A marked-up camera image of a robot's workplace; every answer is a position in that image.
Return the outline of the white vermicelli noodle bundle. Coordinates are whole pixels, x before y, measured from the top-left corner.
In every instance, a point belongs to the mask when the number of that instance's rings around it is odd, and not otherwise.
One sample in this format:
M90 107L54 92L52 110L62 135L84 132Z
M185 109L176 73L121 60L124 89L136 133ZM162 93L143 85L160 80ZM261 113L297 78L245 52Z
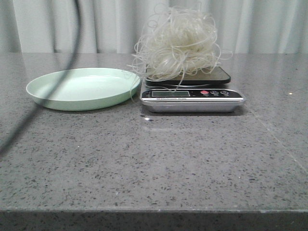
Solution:
M144 24L134 46L131 71L140 87L148 81L163 82L180 77L211 74L224 60L217 43L218 29L210 13L200 6L179 6L155 12Z

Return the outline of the silver black kitchen scale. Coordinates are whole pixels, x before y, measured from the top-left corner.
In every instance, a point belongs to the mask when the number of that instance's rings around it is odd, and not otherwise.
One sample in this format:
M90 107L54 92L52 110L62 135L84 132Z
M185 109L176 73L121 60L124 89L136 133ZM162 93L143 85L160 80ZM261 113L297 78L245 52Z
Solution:
M211 73L179 75L170 80L145 80L140 100L157 113L228 113L243 105L245 97L227 84L231 77L221 67Z

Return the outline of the pale green round plate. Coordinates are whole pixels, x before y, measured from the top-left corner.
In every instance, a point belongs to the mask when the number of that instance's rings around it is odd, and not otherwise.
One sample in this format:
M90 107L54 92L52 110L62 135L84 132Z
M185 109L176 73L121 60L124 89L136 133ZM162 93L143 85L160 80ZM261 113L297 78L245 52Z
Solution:
M129 71L112 68L79 68L68 71L65 81L52 96L47 94L64 71L40 76L26 86L32 99L47 108L87 111L122 103L137 91L140 78Z

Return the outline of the white pleated curtain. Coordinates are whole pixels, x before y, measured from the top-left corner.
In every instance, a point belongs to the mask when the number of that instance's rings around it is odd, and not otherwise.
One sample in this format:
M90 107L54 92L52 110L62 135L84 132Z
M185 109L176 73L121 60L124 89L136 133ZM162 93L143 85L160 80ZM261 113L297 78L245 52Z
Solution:
M131 53L144 24L169 7L213 16L218 44L234 53L306 53L305 0L82 0L81 53ZM2 52L71 52L76 29L71 0L3 0Z

